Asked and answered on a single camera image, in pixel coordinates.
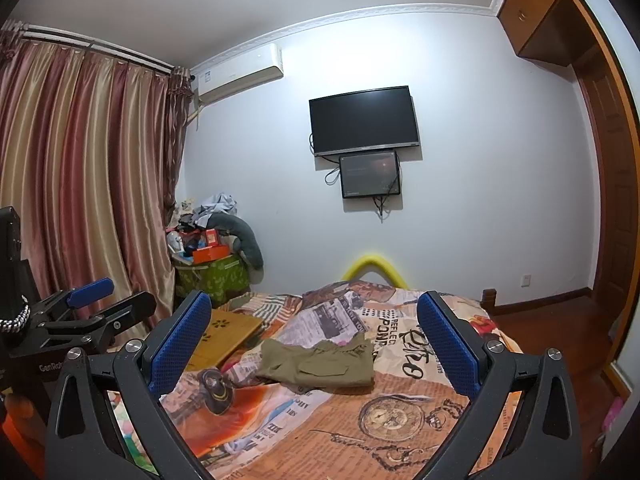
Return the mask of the olive green pants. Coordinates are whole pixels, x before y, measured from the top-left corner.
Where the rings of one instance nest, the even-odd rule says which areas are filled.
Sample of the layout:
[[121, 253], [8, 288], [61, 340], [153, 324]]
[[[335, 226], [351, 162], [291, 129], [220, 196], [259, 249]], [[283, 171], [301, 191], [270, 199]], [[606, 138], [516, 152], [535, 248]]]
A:
[[304, 348], [267, 340], [260, 350], [258, 378], [305, 389], [371, 387], [373, 344], [356, 333], [346, 344], [322, 340]]

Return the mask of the pink slipper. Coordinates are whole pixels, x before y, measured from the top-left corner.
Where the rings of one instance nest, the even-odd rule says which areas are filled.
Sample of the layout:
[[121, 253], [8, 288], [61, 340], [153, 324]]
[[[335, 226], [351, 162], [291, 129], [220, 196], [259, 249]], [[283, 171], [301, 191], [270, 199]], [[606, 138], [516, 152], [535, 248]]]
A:
[[616, 396], [616, 398], [613, 400], [602, 422], [602, 432], [604, 434], [607, 434], [611, 431], [612, 427], [615, 424], [617, 416], [620, 414], [620, 411], [624, 407], [624, 404], [625, 402], [619, 396]]

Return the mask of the orange box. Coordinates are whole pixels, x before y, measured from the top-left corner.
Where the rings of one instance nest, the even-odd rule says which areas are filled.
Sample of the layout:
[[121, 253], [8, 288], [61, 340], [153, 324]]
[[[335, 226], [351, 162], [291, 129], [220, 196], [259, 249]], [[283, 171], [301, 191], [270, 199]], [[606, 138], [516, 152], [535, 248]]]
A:
[[231, 255], [231, 249], [227, 245], [205, 246], [194, 250], [192, 262], [194, 266], [209, 263]]

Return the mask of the green fabric storage box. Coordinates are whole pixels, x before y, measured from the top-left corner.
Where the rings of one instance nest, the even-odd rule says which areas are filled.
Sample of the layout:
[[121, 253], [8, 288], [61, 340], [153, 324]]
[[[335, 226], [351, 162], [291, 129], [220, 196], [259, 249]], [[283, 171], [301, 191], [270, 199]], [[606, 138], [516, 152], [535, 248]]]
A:
[[186, 298], [196, 289], [209, 296], [213, 308], [250, 291], [250, 276], [244, 261], [237, 255], [199, 266], [176, 266], [175, 295]]

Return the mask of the striped red gold curtain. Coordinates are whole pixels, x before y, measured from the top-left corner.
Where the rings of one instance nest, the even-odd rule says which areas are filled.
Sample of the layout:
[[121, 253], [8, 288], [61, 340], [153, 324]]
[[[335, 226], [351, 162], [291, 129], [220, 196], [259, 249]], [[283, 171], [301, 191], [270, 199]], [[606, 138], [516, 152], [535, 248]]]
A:
[[22, 222], [38, 292], [109, 278], [114, 300], [149, 292], [143, 336], [171, 314], [166, 230], [176, 208], [191, 75], [1, 33], [1, 201]]

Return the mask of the crumpled white clothes pile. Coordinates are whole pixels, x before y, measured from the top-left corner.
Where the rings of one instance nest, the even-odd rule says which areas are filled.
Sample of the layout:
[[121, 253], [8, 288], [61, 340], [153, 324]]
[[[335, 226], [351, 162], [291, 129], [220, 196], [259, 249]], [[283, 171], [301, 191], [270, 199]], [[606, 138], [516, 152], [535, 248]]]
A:
[[205, 228], [209, 218], [213, 214], [236, 214], [238, 203], [231, 194], [218, 193], [206, 198], [201, 205], [193, 209], [193, 222]]

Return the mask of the printed bed blanket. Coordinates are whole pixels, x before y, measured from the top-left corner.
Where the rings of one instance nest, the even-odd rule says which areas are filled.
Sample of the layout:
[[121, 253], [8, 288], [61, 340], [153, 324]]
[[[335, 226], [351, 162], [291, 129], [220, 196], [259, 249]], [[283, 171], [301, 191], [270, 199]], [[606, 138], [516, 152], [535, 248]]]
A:
[[160, 404], [216, 479], [410, 479], [469, 404], [419, 297], [363, 281], [245, 297], [213, 314]]

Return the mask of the yellow foam tube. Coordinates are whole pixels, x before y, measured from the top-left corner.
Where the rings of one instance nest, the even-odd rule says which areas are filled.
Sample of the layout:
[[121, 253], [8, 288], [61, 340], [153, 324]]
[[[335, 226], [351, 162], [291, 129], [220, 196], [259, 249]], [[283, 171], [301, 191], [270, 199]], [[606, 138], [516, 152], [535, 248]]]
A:
[[365, 254], [355, 260], [342, 276], [343, 281], [358, 280], [364, 274], [374, 272], [380, 278], [396, 288], [409, 289], [410, 286], [396, 268], [385, 258], [377, 254]]

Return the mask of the wooden door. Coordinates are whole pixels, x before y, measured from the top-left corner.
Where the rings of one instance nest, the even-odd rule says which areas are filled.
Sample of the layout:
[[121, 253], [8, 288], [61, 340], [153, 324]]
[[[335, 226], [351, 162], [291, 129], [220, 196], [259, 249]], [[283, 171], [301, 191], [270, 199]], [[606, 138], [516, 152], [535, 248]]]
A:
[[597, 44], [574, 70], [587, 105], [600, 186], [600, 237], [593, 297], [612, 322], [615, 339], [634, 296], [639, 239], [637, 128], [623, 77]]

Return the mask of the white air conditioner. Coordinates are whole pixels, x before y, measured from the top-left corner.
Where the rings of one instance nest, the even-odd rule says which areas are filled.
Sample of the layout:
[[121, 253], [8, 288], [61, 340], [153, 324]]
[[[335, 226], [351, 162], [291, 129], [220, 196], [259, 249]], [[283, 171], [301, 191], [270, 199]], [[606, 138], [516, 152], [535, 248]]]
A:
[[284, 76], [282, 52], [277, 44], [208, 62], [195, 69], [195, 105], [207, 106]]

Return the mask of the wooden overhead cabinet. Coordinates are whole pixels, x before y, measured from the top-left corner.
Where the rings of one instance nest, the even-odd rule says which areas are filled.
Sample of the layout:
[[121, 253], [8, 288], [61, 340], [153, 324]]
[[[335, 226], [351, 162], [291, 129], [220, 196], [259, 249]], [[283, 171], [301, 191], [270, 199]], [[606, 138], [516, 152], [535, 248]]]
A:
[[574, 0], [504, 0], [498, 14], [516, 55], [569, 66], [596, 44]]

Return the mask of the wooden bed post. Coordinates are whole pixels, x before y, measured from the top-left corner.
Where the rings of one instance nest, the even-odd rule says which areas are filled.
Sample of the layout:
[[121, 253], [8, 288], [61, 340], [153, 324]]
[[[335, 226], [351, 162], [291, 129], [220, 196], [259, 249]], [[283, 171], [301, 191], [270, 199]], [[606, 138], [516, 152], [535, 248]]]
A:
[[480, 306], [489, 314], [494, 312], [496, 307], [497, 291], [494, 288], [486, 288], [480, 298]]

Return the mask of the small black wall monitor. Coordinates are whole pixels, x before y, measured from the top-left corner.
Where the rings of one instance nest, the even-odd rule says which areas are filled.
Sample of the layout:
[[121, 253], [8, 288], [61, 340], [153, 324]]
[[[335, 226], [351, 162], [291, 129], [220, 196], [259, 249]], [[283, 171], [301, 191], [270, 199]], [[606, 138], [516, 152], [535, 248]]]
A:
[[340, 158], [344, 200], [396, 196], [401, 193], [399, 159], [395, 151], [375, 151]]

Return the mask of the large black wall television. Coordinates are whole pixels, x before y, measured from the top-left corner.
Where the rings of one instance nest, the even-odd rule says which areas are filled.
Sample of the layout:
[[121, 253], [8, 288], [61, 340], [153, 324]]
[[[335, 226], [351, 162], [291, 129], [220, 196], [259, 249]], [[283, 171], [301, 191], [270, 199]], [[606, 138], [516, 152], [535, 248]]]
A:
[[309, 101], [316, 156], [413, 148], [420, 133], [408, 86], [361, 90]]

